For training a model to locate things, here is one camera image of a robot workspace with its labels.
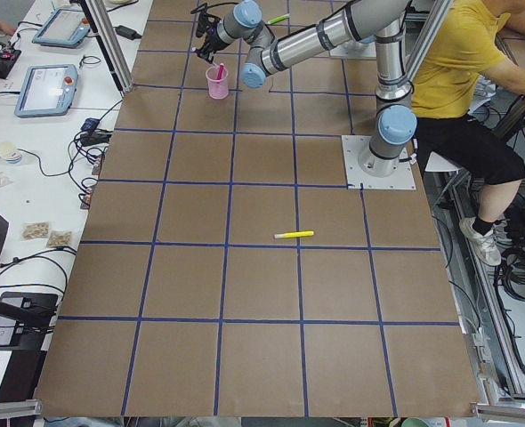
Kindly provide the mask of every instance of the white table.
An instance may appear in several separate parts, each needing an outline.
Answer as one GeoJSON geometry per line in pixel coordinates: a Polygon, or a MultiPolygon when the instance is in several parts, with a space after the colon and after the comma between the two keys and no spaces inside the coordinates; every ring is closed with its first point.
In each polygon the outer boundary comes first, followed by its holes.
{"type": "MultiPolygon", "coordinates": [[[[124,25],[143,32],[153,0],[140,0],[110,13],[114,26],[124,25]]],[[[36,0],[24,20],[44,23],[53,11],[51,0],[36,0]]],[[[22,24],[19,30],[30,28],[22,24]]],[[[100,118],[115,103],[121,100],[108,66],[95,38],[86,38],[77,49],[64,49],[32,44],[34,30],[21,32],[17,48],[22,54],[7,80],[0,80],[0,91],[19,91],[27,69],[32,65],[78,64],[84,55],[101,58],[98,66],[85,66],[79,70],[77,93],[71,109],[61,117],[18,118],[13,114],[16,95],[0,97],[0,142],[10,141],[19,149],[26,149],[39,155],[44,171],[60,173],[69,166],[69,142],[88,117],[100,118]]],[[[129,68],[132,68],[140,40],[119,38],[129,68]]],[[[120,104],[116,105],[101,121],[100,128],[112,130],[117,119],[120,104]]],[[[93,166],[81,158],[72,171],[77,182],[91,176],[93,166]]],[[[71,246],[77,247],[85,220],[86,210],[80,209],[79,188],[65,174],[59,177],[44,177],[35,157],[23,153],[23,159],[11,165],[0,159],[0,173],[12,183],[0,188],[0,214],[10,223],[0,262],[10,262],[13,257],[24,257],[46,249],[46,239],[24,240],[21,236],[25,223],[50,222],[53,230],[72,231],[71,246]]],[[[51,253],[66,272],[70,273],[74,256],[66,253],[51,253]]],[[[8,269],[0,277],[0,286],[16,284],[50,284],[64,289],[62,272],[50,262],[31,260],[8,269]]],[[[53,293],[56,291],[41,287],[27,286],[0,289],[6,291],[53,293]]],[[[48,348],[50,335],[44,340],[43,350],[48,348]]],[[[10,351],[0,351],[0,384],[11,356],[10,351]]]]}
{"type": "MultiPolygon", "coordinates": [[[[110,21],[113,26],[124,25],[142,34],[151,4],[152,0],[140,0],[137,4],[115,10],[109,14],[110,21]]],[[[37,0],[24,20],[43,24],[52,11],[53,7],[50,0],[37,0]]],[[[31,66],[73,64],[77,67],[79,78],[72,108],[109,109],[120,101],[120,94],[95,37],[86,37],[81,45],[75,49],[42,46],[31,43],[36,30],[22,31],[24,28],[35,28],[37,30],[37,27],[29,24],[21,24],[18,28],[18,31],[21,31],[21,40],[16,44],[16,48],[22,50],[22,54],[8,78],[0,80],[0,91],[19,91],[27,70],[31,66]],[[84,55],[96,56],[101,59],[101,63],[96,66],[85,65],[79,68],[79,63],[84,55]]],[[[140,39],[128,40],[119,36],[118,42],[128,68],[132,69],[140,39]]],[[[17,98],[12,96],[0,96],[0,105],[15,106],[16,100],[17,98]]]]}

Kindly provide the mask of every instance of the sneaker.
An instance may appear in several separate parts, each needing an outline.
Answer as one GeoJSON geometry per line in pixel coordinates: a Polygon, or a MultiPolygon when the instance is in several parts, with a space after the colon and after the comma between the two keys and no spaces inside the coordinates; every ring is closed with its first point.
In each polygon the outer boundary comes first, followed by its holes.
{"type": "Polygon", "coordinates": [[[484,236],[473,229],[475,218],[463,218],[460,220],[460,230],[462,234],[472,244],[476,256],[487,265],[500,265],[502,255],[496,246],[494,239],[494,230],[490,230],[484,236]]]}

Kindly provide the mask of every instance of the yellow t-shirt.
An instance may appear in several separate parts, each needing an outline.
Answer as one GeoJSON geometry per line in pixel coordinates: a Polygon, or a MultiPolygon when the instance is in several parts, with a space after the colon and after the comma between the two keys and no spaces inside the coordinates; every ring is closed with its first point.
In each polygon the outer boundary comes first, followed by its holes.
{"type": "Polygon", "coordinates": [[[497,18],[481,0],[452,4],[413,81],[417,117],[466,114],[479,73],[505,58],[494,39],[509,17],[505,13],[497,18]]]}

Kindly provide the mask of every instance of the yellow-green marker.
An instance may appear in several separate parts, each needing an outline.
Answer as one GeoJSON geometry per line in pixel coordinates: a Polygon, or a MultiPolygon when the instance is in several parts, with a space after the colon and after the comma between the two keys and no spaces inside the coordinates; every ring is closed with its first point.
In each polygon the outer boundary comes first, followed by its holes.
{"type": "Polygon", "coordinates": [[[283,20],[287,20],[290,18],[290,13],[285,13],[284,15],[277,16],[276,18],[273,18],[267,22],[269,25],[278,24],[279,22],[282,22],[283,20]]]}
{"type": "Polygon", "coordinates": [[[291,231],[289,233],[280,233],[275,234],[274,238],[308,238],[313,236],[314,232],[311,230],[308,231],[291,231]]]}

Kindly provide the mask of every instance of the chair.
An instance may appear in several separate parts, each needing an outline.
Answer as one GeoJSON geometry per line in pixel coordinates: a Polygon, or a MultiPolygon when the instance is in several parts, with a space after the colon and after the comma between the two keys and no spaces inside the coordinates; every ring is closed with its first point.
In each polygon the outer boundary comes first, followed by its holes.
{"type": "Polygon", "coordinates": [[[434,151],[429,156],[429,161],[426,164],[424,171],[435,172],[435,173],[453,173],[454,175],[448,180],[444,189],[435,199],[434,203],[431,206],[431,210],[434,210],[435,206],[440,202],[444,197],[448,189],[453,185],[457,185],[459,182],[463,181],[464,178],[469,174],[462,166],[457,165],[450,160],[447,160],[440,154],[435,153],[434,151]]]}

